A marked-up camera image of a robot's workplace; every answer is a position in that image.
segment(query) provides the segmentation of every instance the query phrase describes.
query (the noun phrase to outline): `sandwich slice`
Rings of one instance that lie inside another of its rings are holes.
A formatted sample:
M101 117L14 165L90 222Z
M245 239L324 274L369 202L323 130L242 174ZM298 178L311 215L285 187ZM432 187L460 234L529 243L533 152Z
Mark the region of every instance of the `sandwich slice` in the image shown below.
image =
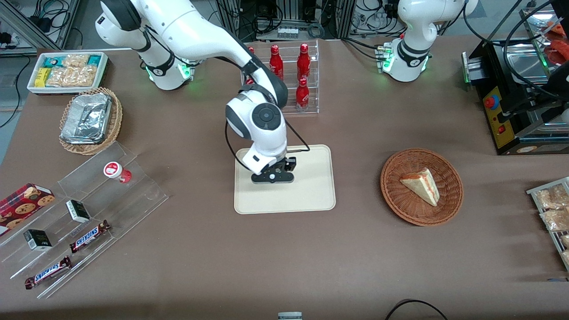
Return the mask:
M433 179L429 169L425 168L421 172L406 174L399 181L428 204L436 207L440 195L439 190L436 188L435 179Z

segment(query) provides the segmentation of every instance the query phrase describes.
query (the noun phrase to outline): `red bottle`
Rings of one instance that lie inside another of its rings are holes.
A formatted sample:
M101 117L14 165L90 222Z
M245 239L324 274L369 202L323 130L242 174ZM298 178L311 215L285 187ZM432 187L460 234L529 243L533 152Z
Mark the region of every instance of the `red bottle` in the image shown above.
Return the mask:
M269 68L271 69L271 72L276 74L281 80L285 78L283 58L281 58L279 46L276 44L271 46L271 60L269 60Z
M249 51L251 51L252 54L255 54L255 49L253 47L249 47L248 49ZM251 79L250 76L245 77L245 84L253 84L253 83L255 83L255 81L253 81L253 79Z
M296 73L298 80L300 81L302 77L308 79L310 75L310 56L308 55L308 45L306 43L300 45L300 55L296 61L296 67L298 69Z
M305 112L308 109L308 95L310 91L306 86L306 78L303 77L298 81L298 88L296 89L296 109L300 112Z

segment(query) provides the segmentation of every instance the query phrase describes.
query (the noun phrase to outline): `emergency stop button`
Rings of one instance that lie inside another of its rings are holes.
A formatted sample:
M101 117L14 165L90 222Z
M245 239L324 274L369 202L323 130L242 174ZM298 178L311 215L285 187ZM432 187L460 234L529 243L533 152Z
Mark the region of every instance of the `emergency stop button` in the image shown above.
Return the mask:
M484 106L490 110L496 110L500 103L500 99L496 95L489 96L484 100Z

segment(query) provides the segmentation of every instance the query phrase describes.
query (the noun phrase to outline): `red button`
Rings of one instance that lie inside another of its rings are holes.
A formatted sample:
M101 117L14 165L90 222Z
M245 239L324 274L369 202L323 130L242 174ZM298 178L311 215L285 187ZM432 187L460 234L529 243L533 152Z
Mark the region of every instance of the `red button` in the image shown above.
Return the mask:
M488 109L493 108L495 105L496 99L494 99L494 97L486 98L486 100L484 100L484 106Z

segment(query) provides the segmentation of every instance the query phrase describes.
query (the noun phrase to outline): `acrylic display rack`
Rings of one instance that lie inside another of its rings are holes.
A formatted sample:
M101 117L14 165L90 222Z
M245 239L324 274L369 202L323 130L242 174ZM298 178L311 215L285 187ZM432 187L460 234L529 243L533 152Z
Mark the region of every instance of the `acrylic display rack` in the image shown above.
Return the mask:
M310 95L308 96L308 108L305 112L300 112L296 109L296 88L298 87L298 78L296 77L296 60L300 54L300 45L302 43L308 44L308 55L310 55L310 75L308 77L308 90L310 90ZM271 59L271 49L269 47L259 48L256 43L248 44L249 47L255 49L255 55L264 63L267 68L269 67L269 60ZM284 83L288 88L288 100L286 106L282 109L285 115L303 115L303 114L315 114L320 112L319 105L319 91L320 91L320 81L319 81L319 48L318 41L289 41L289 42L279 42L279 52L283 58L283 69L284 69Z
M563 186L563 188L565 188L565 192L567 192L567 194L569 194L569 177L559 179L559 180L550 182L548 184L544 184L543 186L539 186L537 188L533 188L531 190L526 191L527 194L531 195L531 198L533 199L535 205L537 206L537 209L539 210L539 217L542 218L542 220L543 220L543 214L545 213L545 210L543 209L542 204L537 199L536 192L538 192L540 190L549 189L551 187L557 186L558 184L561 184ZM557 251L559 252L559 256L561 256L561 253L568 249L561 242L561 237L566 235L566 234L569 234L569 231L550 231L547 228L547 223L545 221L544 221L544 223L546 225L547 231L549 232L549 235L553 239L553 243L555 244ZM569 265L565 262L565 259L561 258L561 260L563 261L563 264L565 265L565 268L567 269L567 271L569 271Z
M144 173L135 157L115 141L53 186L51 191L56 199L47 208L0 238L3 274L20 282L22 290L25 290L24 282L28 277L69 256L72 269L63 270L35 288L26 290L37 298L47 298L164 203L168 196ZM131 171L129 183L120 183L103 174L103 167L111 161L117 161ZM91 217L88 223L81 224L71 219L65 206L70 199L83 202ZM82 250L72 253L69 245L103 220L107 220L111 229ZM27 229L44 230L53 247L45 252L30 250L23 236Z

